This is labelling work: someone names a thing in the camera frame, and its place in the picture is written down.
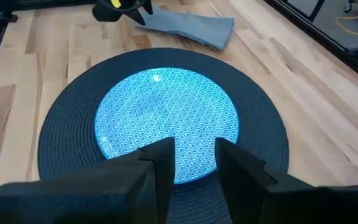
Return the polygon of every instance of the wave pattern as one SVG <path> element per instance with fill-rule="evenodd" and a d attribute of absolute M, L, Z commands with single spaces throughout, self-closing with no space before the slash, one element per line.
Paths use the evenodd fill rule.
<path fill-rule="evenodd" d="M 127 77 L 102 99 L 95 119 L 96 139 L 107 159 L 174 136 L 175 184 L 215 170 L 215 138 L 236 142 L 238 129 L 236 109 L 224 90 L 180 68 Z"/>

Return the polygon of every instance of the patterned plate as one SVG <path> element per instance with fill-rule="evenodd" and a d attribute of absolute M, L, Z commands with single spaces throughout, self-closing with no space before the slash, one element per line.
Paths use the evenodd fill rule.
<path fill-rule="evenodd" d="M 239 121 L 215 82 L 189 70 L 153 68 L 114 86 L 99 105 L 94 127 L 107 159 L 174 136 L 175 184 L 183 184 L 215 170 L 214 139 L 236 142 Z"/>

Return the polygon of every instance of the yellow cable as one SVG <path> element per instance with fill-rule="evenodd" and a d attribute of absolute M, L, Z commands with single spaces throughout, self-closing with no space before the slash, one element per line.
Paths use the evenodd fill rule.
<path fill-rule="evenodd" d="M 336 25 L 338 25 L 342 30 L 344 30 L 345 32 L 348 32 L 350 34 L 353 35 L 357 35 L 358 36 L 358 32 L 353 32 L 351 30 L 346 29 L 341 23 L 339 23 L 340 19 L 347 19 L 347 20 L 353 20 L 353 19 L 358 19 L 358 16 L 354 16 L 354 17 L 344 17 L 344 16 L 339 16 L 336 18 Z"/>

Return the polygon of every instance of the round woven placemat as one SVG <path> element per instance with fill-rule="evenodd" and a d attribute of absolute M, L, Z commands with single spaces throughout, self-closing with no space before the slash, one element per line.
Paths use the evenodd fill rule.
<path fill-rule="evenodd" d="M 207 55 L 160 48 L 136 50 L 105 60 L 62 91 L 40 133 L 40 178 L 58 177 L 104 161 L 94 135 L 99 103 L 121 80 L 159 67 L 192 70 L 217 83 L 229 95 L 239 116 L 237 145 L 271 167 L 287 171 L 288 139 L 283 122 L 256 83 L 234 67 Z M 215 174 L 174 187 L 168 223 L 231 223 Z"/>

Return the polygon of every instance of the gray towel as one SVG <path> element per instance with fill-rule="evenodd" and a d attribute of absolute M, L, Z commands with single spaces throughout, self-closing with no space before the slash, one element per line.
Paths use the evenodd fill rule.
<path fill-rule="evenodd" d="M 223 50 L 230 39 L 234 19 L 228 17 L 206 17 L 191 13 L 170 12 L 153 7 L 153 14 L 141 11 L 146 25 L 134 23 L 136 27 L 178 34 Z"/>

